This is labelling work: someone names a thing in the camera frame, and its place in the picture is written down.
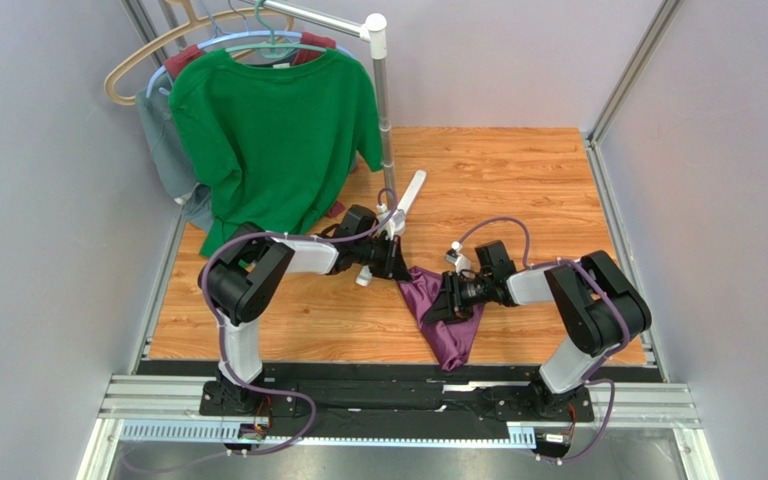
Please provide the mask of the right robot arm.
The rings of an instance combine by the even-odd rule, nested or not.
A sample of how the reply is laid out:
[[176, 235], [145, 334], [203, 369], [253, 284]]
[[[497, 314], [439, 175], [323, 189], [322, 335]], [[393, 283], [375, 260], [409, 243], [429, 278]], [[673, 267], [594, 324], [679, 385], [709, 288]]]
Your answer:
[[529, 381], [543, 402], [571, 396], [606, 359], [652, 324], [649, 306], [608, 253], [518, 269], [501, 241], [476, 247], [475, 273], [446, 272], [420, 318], [424, 325], [464, 323], [487, 304], [554, 302], [566, 336]]

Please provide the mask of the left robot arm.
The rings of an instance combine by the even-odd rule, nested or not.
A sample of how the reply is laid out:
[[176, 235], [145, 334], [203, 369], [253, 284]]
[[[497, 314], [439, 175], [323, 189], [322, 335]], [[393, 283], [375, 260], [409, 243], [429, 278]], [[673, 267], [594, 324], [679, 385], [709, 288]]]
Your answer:
[[268, 232], [241, 225], [202, 268], [199, 287], [219, 331], [217, 378], [205, 386], [209, 406], [249, 412], [270, 400], [263, 387], [259, 320], [283, 278], [293, 273], [336, 275], [362, 266], [362, 285], [374, 278], [408, 281], [402, 239], [389, 216], [354, 205], [338, 224], [313, 235]]

